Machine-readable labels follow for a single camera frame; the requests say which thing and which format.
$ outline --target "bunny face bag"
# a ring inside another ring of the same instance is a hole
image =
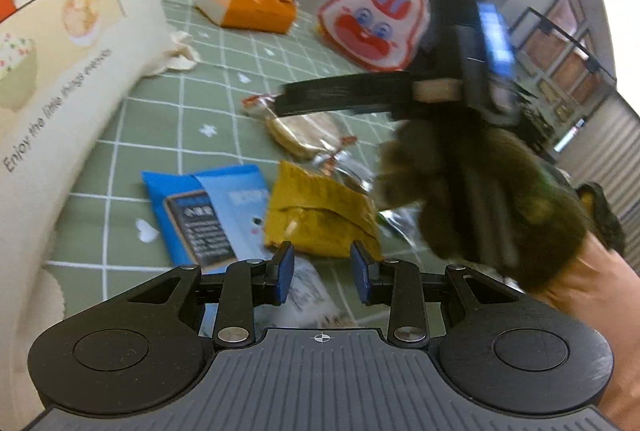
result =
[[[367,70],[403,70],[430,22],[429,0],[324,0],[320,35]]]

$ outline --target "blue screen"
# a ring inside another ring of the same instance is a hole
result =
[[[502,77],[513,78],[513,53],[502,16],[492,3],[478,3],[480,23],[486,41],[489,69]]]

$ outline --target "paper packaging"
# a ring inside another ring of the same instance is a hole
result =
[[[351,243],[363,242],[382,259],[373,203],[364,194],[282,160],[266,219],[265,242],[290,241],[296,251],[324,257],[350,257]]]
[[[234,261],[271,258],[263,233],[269,191],[257,166],[144,172],[143,179],[174,265],[195,263],[212,273]]]
[[[215,24],[286,34],[296,18],[295,0],[196,0]]]

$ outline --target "yellow snack package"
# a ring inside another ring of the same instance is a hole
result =
[[[382,259],[377,231],[376,210],[364,194],[280,162],[264,222],[267,247],[290,241],[307,254],[349,257],[351,243],[359,239]]]

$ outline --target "forearm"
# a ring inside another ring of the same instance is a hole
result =
[[[614,372],[599,408],[620,429],[640,429],[640,278],[589,234],[578,257],[533,295],[609,341]]]

